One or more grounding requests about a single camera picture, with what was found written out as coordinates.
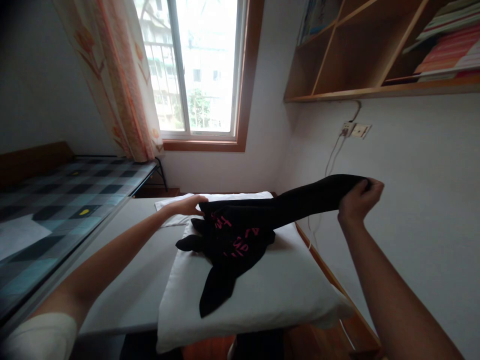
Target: bookshelf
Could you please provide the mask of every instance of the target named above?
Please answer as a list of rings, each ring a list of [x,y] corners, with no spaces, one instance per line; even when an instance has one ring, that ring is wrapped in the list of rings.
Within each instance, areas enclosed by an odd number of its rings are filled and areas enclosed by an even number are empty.
[[[395,84],[430,49],[402,54],[448,0],[343,0],[338,17],[295,49],[285,102],[480,92],[480,75]]]

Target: wall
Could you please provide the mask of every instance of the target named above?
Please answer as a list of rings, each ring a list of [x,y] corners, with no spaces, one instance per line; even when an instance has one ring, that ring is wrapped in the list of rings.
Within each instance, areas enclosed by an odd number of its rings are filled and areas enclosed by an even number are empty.
[[[65,140],[76,154],[114,155],[52,2],[22,1],[12,19],[0,66],[0,153]]]
[[[76,154],[112,154],[109,137],[51,1],[25,1],[1,65],[7,131],[0,153],[65,140]],[[170,186],[183,192],[272,190],[296,105],[284,105],[302,3],[265,0],[245,153],[167,152]]]
[[[283,104],[302,2],[265,0],[245,153],[168,151],[167,181],[182,192],[273,190],[290,141],[296,104]]]
[[[366,226],[468,359],[480,358],[480,94],[364,100],[364,140],[347,138],[333,174],[385,183]],[[301,105],[276,191],[324,177],[354,102]],[[372,326],[336,211],[310,218],[320,255]],[[307,221],[300,226],[309,234]]]

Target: white pillow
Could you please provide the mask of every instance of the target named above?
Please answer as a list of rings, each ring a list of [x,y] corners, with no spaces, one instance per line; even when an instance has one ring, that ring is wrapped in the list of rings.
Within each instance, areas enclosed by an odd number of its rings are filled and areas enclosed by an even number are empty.
[[[170,203],[174,203],[178,200],[186,199],[194,194],[188,193],[182,196],[177,196],[177,197],[171,197],[166,200],[162,201],[157,201],[155,203],[155,209],[156,211],[159,211],[161,208],[163,208],[165,205],[168,205]],[[240,200],[240,199],[264,199],[265,197],[271,198],[272,194],[270,194],[268,191],[264,192],[259,192],[259,193],[239,193],[239,194],[201,194],[204,197],[208,198],[208,201],[218,201],[218,200]],[[190,222],[191,219],[203,219],[203,216],[197,216],[197,215],[174,215],[171,218],[169,218],[167,221],[165,221],[161,228],[166,228],[169,226],[177,226],[177,225],[186,225]]]
[[[184,236],[194,231],[189,223]],[[231,298],[204,318],[199,302],[212,265],[201,253],[177,252],[158,309],[159,354],[207,338],[302,323],[327,329],[339,318],[353,315],[352,306],[329,283],[295,225],[280,227],[275,234],[260,261],[237,278]]]

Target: curtain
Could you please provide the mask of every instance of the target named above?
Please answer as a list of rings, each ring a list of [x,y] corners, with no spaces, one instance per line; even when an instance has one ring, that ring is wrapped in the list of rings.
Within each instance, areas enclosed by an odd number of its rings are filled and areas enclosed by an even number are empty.
[[[119,156],[163,149],[148,60],[132,0],[53,0]]]

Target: wooden bed frame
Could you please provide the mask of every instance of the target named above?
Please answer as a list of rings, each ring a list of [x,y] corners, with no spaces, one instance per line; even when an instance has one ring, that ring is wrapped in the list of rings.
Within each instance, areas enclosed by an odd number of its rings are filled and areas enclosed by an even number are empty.
[[[47,173],[74,158],[65,141],[0,155],[0,189]]]
[[[305,233],[302,231],[302,229],[297,223],[295,223],[295,225],[301,239],[303,240],[306,246],[309,246],[309,243],[310,243],[309,238],[305,235]],[[348,299],[348,301],[353,306],[353,309],[355,312],[354,315],[350,318],[342,319],[341,322],[343,324],[343,328],[348,338],[350,339],[353,347],[355,348],[355,353],[376,354],[381,348],[381,343],[379,338],[373,332],[372,328],[366,322],[365,318],[362,316],[360,311],[357,309],[352,299],[350,299],[345,289],[342,287],[342,285],[340,285],[337,278],[334,276],[332,271],[329,269],[327,264],[323,261],[323,259],[320,257],[319,253],[313,246],[310,247],[310,253],[315,259],[320,269],[323,271],[328,281],[333,286],[335,286]]]

